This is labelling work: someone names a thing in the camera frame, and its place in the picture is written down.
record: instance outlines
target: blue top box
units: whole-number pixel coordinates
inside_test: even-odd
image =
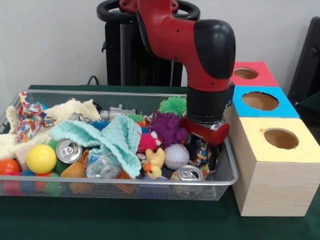
[[[299,118],[277,86],[235,86],[233,104],[239,117]]]

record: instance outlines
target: red top box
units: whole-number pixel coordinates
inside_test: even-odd
[[[230,80],[238,86],[279,86],[271,71],[263,61],[236,62]]]

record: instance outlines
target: green table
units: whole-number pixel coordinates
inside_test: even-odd
[[[144,87],[31,86],[143,92]],[[185,88],[151,87],[184,93]],[[320,191],[306,217],[241,217],[231,187],[219,202],[0,197],[1,239],[320,239]]]

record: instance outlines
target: wooden block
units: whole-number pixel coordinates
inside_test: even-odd
[[[264,62],[236,62],[231,82],[238,86],[278,87],[278,83]]]
[[[235,86],[233,104],[240,117],[299,118],[277,86]]]
[[[35,147],[36,145],[37,144],[31,144],[31,145],[29,144],[28,146],[19,148],[14,151],[16,161],[20,164],[22,171],[28,170],[28,166],[26,164],[27,153],[31,148]]]
[[[239,178],[242,216],[304,216],[320,183],[320,147],[299,118],[224,113]]]

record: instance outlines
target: can pull tab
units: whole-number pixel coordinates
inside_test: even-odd
[[[198,180],[199,175],[195,171],[183,171],[181,172],[181,178],[183,180]]]
[[[76,154],[78,151],[76,150],[75,144],[71,143],[69,146],[61,149],[61,155],[63,157],[69,156],[71,154]]]

